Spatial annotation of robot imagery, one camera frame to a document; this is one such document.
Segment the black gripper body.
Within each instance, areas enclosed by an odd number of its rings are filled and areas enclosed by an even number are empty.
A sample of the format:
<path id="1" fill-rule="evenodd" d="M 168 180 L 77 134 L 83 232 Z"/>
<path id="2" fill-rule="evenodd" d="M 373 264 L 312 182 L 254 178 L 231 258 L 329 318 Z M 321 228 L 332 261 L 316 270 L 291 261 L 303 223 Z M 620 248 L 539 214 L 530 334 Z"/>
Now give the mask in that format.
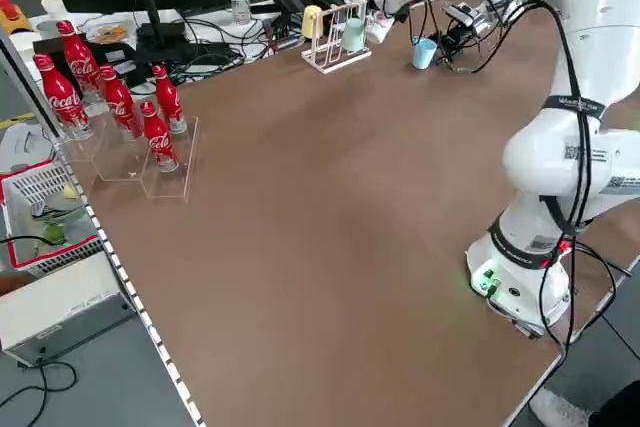
<path id="1" fill-rule="evenodd" d="M 437 35 L 439 59 L 452 60 L 465 48 L 476 46 L 480 40 L 481 37 L 472 28 L 465 26 L 447 28 Z"/>

